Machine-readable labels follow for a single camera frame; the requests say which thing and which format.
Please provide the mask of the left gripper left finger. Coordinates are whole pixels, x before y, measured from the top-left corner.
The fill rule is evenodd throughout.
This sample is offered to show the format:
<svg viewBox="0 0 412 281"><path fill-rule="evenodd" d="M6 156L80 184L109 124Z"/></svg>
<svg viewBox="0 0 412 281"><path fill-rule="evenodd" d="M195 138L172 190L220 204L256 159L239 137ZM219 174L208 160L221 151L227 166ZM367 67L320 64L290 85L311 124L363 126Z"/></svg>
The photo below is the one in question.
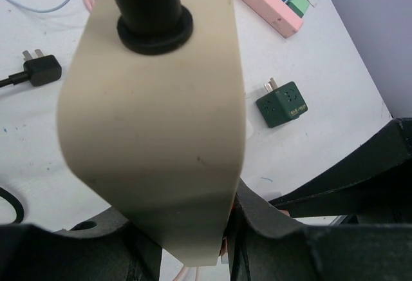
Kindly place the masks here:
<svg viewBox="0 0 412 281"><path fill-rule="evenodd" d="M158 280L161 247L114 208L54 233L1 226L1 280Z"/></svg>

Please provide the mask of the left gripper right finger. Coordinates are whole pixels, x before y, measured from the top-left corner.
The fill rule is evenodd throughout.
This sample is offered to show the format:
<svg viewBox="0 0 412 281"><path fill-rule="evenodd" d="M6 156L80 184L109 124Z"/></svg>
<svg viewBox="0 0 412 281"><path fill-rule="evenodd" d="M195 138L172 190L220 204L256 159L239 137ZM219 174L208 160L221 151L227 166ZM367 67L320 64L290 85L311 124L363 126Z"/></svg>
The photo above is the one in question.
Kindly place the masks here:
<svg viewBox="0 0 412 281"><path fill-rule="evenodd" d="M411 225L309 226L244 182L227 245L231 280L411 280Z"/></svg>

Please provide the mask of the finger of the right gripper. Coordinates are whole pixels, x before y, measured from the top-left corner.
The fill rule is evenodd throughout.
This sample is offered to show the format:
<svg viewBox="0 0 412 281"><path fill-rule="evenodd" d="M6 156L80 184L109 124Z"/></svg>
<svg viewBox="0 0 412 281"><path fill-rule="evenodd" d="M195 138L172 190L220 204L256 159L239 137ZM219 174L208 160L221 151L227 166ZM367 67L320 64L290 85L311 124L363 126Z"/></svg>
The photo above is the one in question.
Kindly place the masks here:
<svg viewBox="0 0 412 281"><path fill-rule="evenodd" d="M410 208L411 119L391 120L336 165L270 203L294 218Z"/></svg>

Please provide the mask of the beige power strip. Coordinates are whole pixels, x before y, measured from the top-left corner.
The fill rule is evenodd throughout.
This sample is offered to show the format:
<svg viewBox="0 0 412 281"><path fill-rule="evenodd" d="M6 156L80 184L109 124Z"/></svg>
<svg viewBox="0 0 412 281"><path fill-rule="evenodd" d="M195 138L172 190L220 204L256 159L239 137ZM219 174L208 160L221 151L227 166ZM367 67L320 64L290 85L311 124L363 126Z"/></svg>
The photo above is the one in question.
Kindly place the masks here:
<svg viewBox="0 0 412 281"><path fill-rule="evenodd" d="M97 0L57 107L73 174L189 267L218 261L245 154L245 93L233 0L181 0L179 49L120 41L115 0Z"/></svg>

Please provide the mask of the dark green cube plug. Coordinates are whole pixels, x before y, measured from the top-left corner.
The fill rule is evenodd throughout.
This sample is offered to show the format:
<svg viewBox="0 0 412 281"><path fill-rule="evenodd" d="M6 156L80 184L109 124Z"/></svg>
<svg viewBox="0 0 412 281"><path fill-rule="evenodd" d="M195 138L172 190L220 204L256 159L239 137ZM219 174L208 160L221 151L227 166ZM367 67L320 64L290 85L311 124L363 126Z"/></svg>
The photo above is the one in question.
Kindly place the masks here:
<svg viewBox="0 0 412 281"><path fill-rule="evenodd" d="M294 81L278 86L271 77L265 89L267 93L256 101L256 106L269 128L286 124L308 111Z"/></svg>

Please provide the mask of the pink power strip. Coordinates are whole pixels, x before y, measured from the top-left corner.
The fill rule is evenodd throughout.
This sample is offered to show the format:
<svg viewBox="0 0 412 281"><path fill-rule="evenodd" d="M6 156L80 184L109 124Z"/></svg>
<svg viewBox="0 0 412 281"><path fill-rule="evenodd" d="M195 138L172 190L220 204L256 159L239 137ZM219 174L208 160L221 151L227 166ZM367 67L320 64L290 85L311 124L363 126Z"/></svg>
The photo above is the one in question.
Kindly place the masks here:
<svg viewBox="0 0 412 281"><path fill-rule="evenodd" d="M296 34L303 25L303 19L282 0L242 1L285 39Z"/></svg>

